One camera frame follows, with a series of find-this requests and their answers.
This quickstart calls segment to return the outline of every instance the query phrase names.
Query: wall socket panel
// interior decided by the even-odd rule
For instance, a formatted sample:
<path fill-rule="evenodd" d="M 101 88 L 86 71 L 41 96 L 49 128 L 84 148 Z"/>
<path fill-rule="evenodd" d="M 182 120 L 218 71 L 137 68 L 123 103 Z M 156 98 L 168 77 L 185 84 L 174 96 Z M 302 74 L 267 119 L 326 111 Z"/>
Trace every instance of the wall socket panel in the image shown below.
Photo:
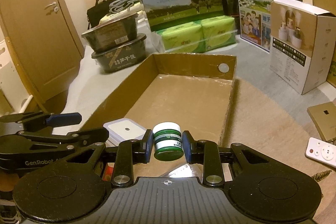
<path fill-rule="evenodd" d="M 323 141 L 336 140 L 336 106 L 333 102 L 311 106 L 307 112 Z"/>

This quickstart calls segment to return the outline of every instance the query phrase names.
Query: metal screw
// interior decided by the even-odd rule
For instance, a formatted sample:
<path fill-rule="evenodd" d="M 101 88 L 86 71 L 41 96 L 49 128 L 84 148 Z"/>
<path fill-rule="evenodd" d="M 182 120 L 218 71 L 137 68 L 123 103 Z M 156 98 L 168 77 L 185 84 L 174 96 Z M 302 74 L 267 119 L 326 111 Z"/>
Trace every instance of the metal screw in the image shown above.
<path fill-rule="evenodd" d="M 207 176 L 205 180 L 211 184 L 216 184 L 220 183 L 222 181 L 222 178 L 218 175 L 211 175 Z"/>
<path fill-rule="evenodd" d="M 119 176 L 116 176 L 115 178 L 114 178 L 114 181 L 116 182 L 116 183 L 121 183 L 121 184 L 123 184 L 123 183 L 127 183 L 127 182 L 129 182 L 131 179 L 128 177 L 128 176 L 125 176 L 125 175 L 119 175 Z"/>

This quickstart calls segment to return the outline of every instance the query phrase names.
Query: green jar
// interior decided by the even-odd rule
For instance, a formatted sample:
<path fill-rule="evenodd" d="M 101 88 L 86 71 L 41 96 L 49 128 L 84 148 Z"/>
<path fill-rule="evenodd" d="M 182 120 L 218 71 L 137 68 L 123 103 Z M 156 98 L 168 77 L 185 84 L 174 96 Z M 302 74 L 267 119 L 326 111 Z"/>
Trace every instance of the green jar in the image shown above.
<path fill-rule="evenodd" d="M 183 157 L 182 134 L 178 124 L 162 122 L 153 128 L 154 157 L 161 161 L 173 161 Z"/>

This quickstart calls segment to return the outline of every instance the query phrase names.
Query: red object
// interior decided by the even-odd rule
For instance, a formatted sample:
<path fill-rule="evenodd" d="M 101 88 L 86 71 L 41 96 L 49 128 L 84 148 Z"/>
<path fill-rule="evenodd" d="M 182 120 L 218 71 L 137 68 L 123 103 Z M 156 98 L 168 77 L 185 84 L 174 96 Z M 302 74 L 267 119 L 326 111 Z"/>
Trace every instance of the red object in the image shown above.
<path fill-rule="evenodd" d="M 107 164 L 106 168 L 105 168 L 105 171 L 104 171 L 103 180 L 104 181 L 111 181 L 112 173 L 113 173 L 113 167 L 110 167 Z"/>

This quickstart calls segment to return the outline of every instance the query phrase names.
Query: door handle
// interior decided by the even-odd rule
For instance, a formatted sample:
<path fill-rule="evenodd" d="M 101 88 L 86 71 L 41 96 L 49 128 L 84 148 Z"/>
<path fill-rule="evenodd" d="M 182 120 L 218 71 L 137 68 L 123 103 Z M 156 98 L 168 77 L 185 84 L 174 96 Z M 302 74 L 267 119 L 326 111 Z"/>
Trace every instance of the door handle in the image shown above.
<path fill-rule="evenodd" d="M 54 1 L 53 3 L 51 3 L 51 4 L 49 4 L 49 5 L 47 5 L 46 7 L 44 7 L 44 9 L 47 9 L 47 8 L 49 8 L 49 7 L 56 7 L 57 6 L 57 2 L 56 1 Z"/>

